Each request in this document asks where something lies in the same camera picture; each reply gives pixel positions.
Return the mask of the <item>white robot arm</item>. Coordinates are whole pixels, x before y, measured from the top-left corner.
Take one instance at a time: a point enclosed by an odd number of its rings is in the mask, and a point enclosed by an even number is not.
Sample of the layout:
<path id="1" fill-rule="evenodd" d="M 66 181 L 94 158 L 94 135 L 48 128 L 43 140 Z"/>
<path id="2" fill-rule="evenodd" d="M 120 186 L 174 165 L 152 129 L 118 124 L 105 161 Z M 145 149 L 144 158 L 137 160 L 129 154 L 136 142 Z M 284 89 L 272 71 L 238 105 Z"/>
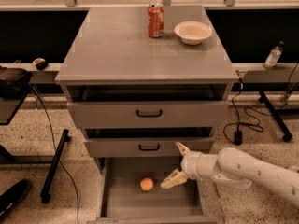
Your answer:
<path id="1" fill-rule="evenodd" d="M 262 185 L 279 197 L 299 206 L 299 174 L 274 164 L 258 160 L 236 148 L 227 147 L 218 154 L 189 150 L 180 142 L 176 146 L 182 155 L 181 170 L 174 170 L 162 183 L 171 189 L 188 179 L 210 179 L 231 189 L 248 189 L 253 182 Z"/>

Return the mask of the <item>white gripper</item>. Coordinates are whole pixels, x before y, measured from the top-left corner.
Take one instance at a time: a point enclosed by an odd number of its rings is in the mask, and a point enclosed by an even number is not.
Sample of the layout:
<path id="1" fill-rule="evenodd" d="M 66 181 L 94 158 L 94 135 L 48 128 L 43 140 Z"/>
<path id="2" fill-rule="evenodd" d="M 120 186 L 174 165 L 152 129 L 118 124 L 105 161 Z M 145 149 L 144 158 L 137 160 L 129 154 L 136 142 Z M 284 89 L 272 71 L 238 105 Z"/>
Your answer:
<path id="1" fill-rule="evenodd" d="M 189 148 L 180 142 L 176 142 L 179 153 L 184 156 L 181 162 L 181 169 L 174 170 L 160 185 L 162 189 L 171 189 L 185 183 L 188 178 L 198 180 L 200 178 L 212 179 L 221 172 L 218 165 L 218 156 L 190 151 Z"/>

